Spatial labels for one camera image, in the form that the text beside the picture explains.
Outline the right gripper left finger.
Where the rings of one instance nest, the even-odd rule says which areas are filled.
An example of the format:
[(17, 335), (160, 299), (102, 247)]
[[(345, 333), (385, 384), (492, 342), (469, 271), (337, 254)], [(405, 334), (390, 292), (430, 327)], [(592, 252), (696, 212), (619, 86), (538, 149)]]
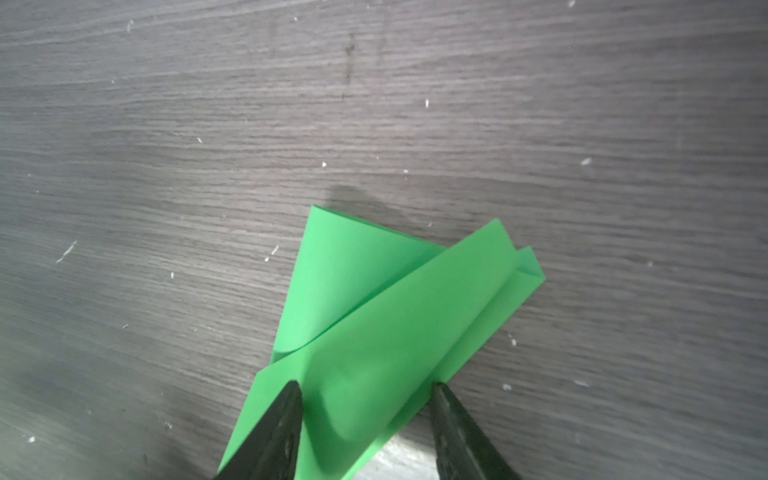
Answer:
[(293, 479), (302, 419), (302, 391), (299, 383), (291, 380), (214, 479)]

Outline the green square paper sheet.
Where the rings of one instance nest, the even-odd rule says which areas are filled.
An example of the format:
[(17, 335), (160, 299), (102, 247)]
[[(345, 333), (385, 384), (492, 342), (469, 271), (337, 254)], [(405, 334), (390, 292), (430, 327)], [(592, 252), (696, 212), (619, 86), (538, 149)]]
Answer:
[(258, 372), (223, 454), (238, 469), (255, 428), (296, 383), (300, 424), (282, 445), (292, 479), (350, 479), (544, 283), (529, 248), (492, 221), (451, 247), (315, 206), (270, 364)]

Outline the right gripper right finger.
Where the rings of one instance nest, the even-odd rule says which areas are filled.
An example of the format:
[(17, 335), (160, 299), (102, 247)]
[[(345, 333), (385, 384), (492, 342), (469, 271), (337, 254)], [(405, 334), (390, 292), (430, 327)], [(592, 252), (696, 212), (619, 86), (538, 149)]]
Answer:
[(429, 401), (442, 480), (521, 480), (446, 383), (434, 383)]

